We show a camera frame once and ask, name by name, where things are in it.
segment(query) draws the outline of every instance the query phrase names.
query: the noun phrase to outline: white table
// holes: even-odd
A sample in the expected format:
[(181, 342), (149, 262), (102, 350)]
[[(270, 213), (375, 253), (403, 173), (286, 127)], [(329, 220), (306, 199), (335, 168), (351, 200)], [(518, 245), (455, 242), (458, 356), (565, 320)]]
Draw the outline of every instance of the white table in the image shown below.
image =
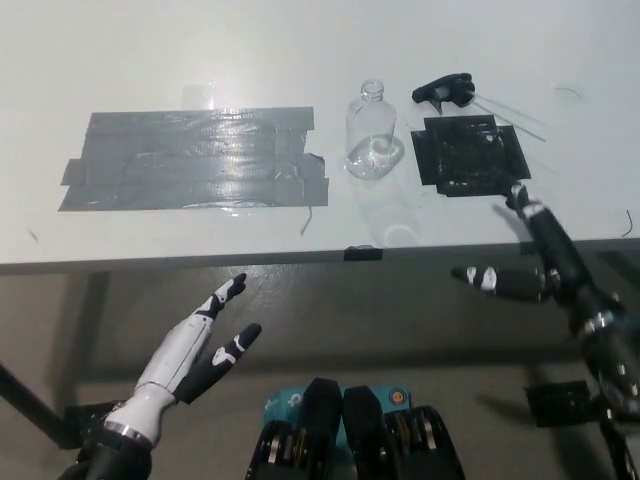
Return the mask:
[[(409, 132), (435, 111), (413, 104), (411, 92), (461, 71), (479, 93), (547, 124), (500, 111), (547, 139), (519, 132), (529, 184), (575, 240), (640, 245), (640, 227), (619, 241), (627, 210), (640, 222), (637, 1), (32, 0), (1, 8), (2, 272), (329, 261), (359, 245), (385, 248), (384, 258), (516, 245), (523, 231), (497, 211), (502, 199), (450, 199), (420, 184)], [(370, 77), (383, 80), (398, 109), (406, 154), (361, 201), (343, 168), (344, 113)], [(327, 161), (329, 206), (313, 209), (304, 235), (307, 208), (57, 211), (62, 173), (80, 154), (92, 112), (180, 109), (186, 85), (210, 82), (216, 108), (314, 107), (307, 151)], [(446, 105), (445, 113), (483, 112)]]

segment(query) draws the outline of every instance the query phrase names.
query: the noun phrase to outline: metal ring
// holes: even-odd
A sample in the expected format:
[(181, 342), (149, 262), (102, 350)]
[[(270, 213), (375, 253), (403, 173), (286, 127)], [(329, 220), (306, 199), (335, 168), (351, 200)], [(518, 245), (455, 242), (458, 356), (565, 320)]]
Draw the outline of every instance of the metal ring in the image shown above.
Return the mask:
[(598, 330), (602, 330), (603, 328), (611, 325), (615, 322), (616, 316), (613, 314), (611, 310), (607, 310), (606, 312), (600, 312), (595, 317), (587, 320), (584, 325), (578, 331), (578, 336), (582, 338), (589, 337), (593, 335)]
[(115, 432), (119, 435), (122, 435), (123, 437), (130, 438), (131, 440), (141, 444), (143, 447), (146, 447), (149, 450), (153, 449), (153, 443), (151, 443), (151, 440), (149, 440), (137, 430), (131, 428), (129, 425), (122, 425), (121, 423), (116, 422), (104, 422), (104, 428), (105, 430)]

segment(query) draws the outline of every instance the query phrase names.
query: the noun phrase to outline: gray floor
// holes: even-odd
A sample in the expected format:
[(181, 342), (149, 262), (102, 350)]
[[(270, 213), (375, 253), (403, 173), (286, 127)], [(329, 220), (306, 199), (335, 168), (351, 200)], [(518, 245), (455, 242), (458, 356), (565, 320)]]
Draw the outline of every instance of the gray floor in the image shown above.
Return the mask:
[[(167, 330), (246, 271), (211, 347), (250, 322), (264, 332), (227, 378), (167, 414), (153, 479), (243, 478), (264, 400), (314, 376), (409, 385), (414, 404), (442, 413), (468, 478), (612, 478), (595, 427), (539, 430), (527, 414), (524, 387), (585, 378), (562, 313), (470, 292), (448, 276), (458, 263), (474, 260), (118, 272), (106, 294), (106, 276), (0, 277), (0, 359), (59, 410), (126, 397)], [(637, 292), (591, 263), (638, 312)], [(4, 402), (0, 432), (0, 478), (53, 479), (73, 458)]]

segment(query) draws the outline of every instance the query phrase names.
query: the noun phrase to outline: bottle neck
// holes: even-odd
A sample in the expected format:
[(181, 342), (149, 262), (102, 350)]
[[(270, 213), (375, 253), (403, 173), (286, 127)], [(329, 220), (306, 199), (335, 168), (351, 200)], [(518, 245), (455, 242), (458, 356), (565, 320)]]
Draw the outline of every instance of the bottle neck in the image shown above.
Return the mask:
[(367, 80), (362, 84), (360, 94), (365, 102), (380, 102), (384, 97), (384, 85), (380, 80)]

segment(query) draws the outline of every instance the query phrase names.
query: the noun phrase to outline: duct tape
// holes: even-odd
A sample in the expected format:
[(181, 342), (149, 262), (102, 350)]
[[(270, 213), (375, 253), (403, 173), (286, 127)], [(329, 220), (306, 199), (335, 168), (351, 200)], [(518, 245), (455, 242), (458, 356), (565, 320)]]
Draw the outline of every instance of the duct tape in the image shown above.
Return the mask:
[(71, 186), (60, 211), (326, 206), (329, 180)]
[(313, 107), (93, 113), (87, 136), (177, 133), (213, 135), (220, 133), (220, 129), (225, 133), (231, 128), (251, 128), (252, 124), (271, 124), (276, 130), (313, 130)]
[(278, 163), (273, 155), (218, 157), (165, 157), (138, 155), (126, 162), (93, 162), (71, 159), (62, 185), (110, 185), (120, 183), (216, 182), (274, 180), (278, 177), (322, 179), (324, 159), (311, 153), (296, 154)]
[(328, 204), (313, 109), (94, 113), (60, 210)]

